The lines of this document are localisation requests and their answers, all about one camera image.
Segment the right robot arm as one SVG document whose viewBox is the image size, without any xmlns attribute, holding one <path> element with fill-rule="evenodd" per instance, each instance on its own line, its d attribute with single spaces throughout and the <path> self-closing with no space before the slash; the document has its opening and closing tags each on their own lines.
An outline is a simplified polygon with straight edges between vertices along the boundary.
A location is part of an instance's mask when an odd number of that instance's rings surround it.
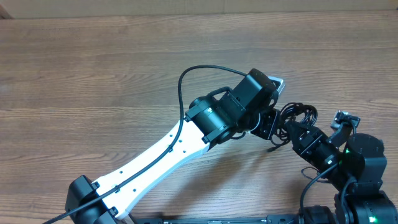
<svg viewBox="0 0 398 224">
<path fill-rule="evenodd" d="M 387 159 L 380 139 L 358 133 L 352 121 L 342 121 L 332 136 L 296 121 L 285 128 L 292 149 L 318 170 L 308 186 L 326 179 L 338 191 L 334 212 L 301 205 L 297 223 L 397 223 L 396 206 L 381 190 Z"/>
</svg>

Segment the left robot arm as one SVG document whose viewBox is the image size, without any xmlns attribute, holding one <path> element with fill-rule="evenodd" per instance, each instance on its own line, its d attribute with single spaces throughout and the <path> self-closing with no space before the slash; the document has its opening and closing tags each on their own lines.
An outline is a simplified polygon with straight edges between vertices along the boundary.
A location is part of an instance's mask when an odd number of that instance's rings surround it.
<svg viewBox="0 0 398 224">
<path fill-rule="evenodd" d="M 234 88 L 191 102 L 158 142 L 119 169 L 91 181 L 82 175 L 68 189 L 65 210 L 74 223 L 118 223 L 175 169 L 236 133 L 258 131 L 285 87 L 282 79 L 252 69 Z"/>
</svg>

